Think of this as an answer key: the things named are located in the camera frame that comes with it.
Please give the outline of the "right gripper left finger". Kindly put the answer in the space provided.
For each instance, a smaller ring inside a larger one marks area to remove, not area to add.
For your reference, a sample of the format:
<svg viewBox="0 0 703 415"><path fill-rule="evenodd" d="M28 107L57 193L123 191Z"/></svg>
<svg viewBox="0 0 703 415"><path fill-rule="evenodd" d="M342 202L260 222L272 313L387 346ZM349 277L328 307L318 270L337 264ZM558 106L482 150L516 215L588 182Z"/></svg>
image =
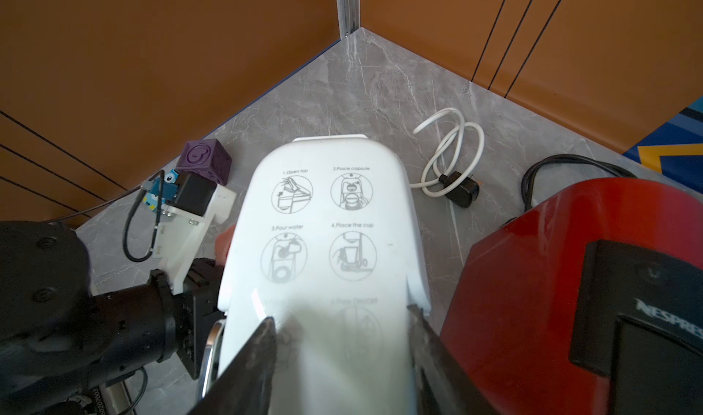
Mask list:
<svg viewBox="0 0 703 415"><path fill-rule="evenodd" d="M267 414L276 369L276 325L265 318L225 365L221 360L226 321L217 321L206 339L199 378L199 400L192 414Z"/></svg>

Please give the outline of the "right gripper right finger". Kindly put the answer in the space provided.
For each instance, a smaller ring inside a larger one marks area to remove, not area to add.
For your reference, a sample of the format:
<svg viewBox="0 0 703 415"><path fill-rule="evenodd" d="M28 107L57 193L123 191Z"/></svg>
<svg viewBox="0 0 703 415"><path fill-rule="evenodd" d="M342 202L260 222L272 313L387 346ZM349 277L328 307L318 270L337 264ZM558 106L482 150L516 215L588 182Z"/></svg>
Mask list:
<svg viewBox="0 0 703 415"><path fill-rule="evenodd" d="M408 306L409 353L419 414L495 414L433 331L417 305Z"/></svg>

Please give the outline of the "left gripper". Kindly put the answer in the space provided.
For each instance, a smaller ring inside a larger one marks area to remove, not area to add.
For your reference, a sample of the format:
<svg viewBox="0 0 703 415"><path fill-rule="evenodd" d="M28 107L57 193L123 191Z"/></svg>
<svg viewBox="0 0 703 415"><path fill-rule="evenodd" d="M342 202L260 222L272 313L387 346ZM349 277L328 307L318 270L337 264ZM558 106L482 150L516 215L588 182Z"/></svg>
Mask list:
<svg viewBox="0 0 703 415"><path fill-rule="evenodd" d="M61 225L1 225L1 411L34 414L178 356L199 378L206 339L223 318L223 268L199 258L184 290L166 273L107 294L90 290L90 257Z"/></svg>

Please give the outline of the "white coffee machine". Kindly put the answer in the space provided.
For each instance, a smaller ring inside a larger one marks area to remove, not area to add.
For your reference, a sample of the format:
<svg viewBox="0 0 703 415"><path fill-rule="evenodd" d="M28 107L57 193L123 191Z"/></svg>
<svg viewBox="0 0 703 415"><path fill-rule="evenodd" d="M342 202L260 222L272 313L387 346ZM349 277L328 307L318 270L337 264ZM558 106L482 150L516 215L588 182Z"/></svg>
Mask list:
<svg viewBox="0 0 703 415"><path fill-rule="evenodd" d="M221 360L267 317L267 414L413 414L408 306L431 307L406 170L364 135L299 138L257 166L224 267Z"/></svg>

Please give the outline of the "red Nespresso coffee machine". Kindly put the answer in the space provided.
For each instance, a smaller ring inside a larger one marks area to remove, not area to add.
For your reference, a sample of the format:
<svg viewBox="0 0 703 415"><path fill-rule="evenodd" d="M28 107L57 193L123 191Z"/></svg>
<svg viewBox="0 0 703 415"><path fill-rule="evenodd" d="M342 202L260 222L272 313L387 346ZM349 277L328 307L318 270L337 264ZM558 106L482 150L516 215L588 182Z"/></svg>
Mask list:
<svg viewBox="0 0 703 415"><path fill-rule="evenodd" d="M701 413L701 202L573 184L472 246L440 337L488 413Z"/></svg>

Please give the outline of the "pink striped towel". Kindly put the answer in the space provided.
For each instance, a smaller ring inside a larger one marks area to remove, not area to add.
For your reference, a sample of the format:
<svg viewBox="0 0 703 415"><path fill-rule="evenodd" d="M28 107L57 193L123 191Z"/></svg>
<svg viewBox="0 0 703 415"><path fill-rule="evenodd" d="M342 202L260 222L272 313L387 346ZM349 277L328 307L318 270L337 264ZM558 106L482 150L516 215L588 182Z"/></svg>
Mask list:
<svg viewBox="0 0 703 415"><path fill-rule="evenodd" d="M232 225L215 239L215 263L218 266L224 267L226 264L235 229L236 225Z"/></svg>

